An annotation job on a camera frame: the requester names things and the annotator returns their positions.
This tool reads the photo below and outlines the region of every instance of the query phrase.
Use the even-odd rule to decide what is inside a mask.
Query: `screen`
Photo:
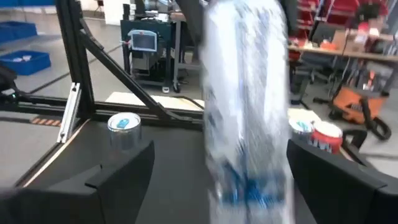
[[[155,38],[153,35],[133,34],[132,44],[142,49],[155,49]]]

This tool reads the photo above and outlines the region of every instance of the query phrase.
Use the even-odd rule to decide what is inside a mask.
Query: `silver can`
[[[118,113],[108,120],[111,147],[128,151],[138,147],[141,140],[141,119],[135,113]]]
[[[313,125],[309,121],[301,121],[296,119],[289,120],[290,128],[292,129],[292,138],[299,139],[304,142],[311,140],[314,131]]]

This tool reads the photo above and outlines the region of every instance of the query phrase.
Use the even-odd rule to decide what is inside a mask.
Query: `orange warning stripe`
[[[61,121],[56,120],[51,125],[52,126],[60,126],[61,125]]]
[[[40,118],[35,118],[33,121],[32,121],[32,124],[37,124],[37,122],[39,122],[40,121]]]
[[[40,119],[40,118],[35,118],[31,121],[32,124],[40,124],[40,125],[45,125],[45,126],[61,126],[61,121],[59,120],[54,120],[54,119]]]

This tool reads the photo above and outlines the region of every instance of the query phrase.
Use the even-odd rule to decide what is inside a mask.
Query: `blue storage box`
[[[14,34],[14,40],[37,35],[36,25],[29,22],[0,22],[0,29],[9,29]]]
[[[0,44],[15,40],[15,35],[12,29],[0,26]]]
[[[31,56],[30,60],[16,61],[16,58]],[[0,56],[0,62],[6,67],[14,70],[18,75],[31,75],[51,66],[50,55],[44,52],[31,50],[19,50],[10,54]]]
[[[54,0],[0,0],[0,7],[53,6]]]

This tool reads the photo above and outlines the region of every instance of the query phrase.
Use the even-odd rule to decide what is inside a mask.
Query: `orange vacuum cleaner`
[[[372,67],[381,69],[382,65],[369,63],[340,84],[331,101],[329,118],[365,124],[377,138],[387,140],[391,137],[391,129],[378,115],[389,97],[394,77],[390,68],[376,72],[369,69]]]

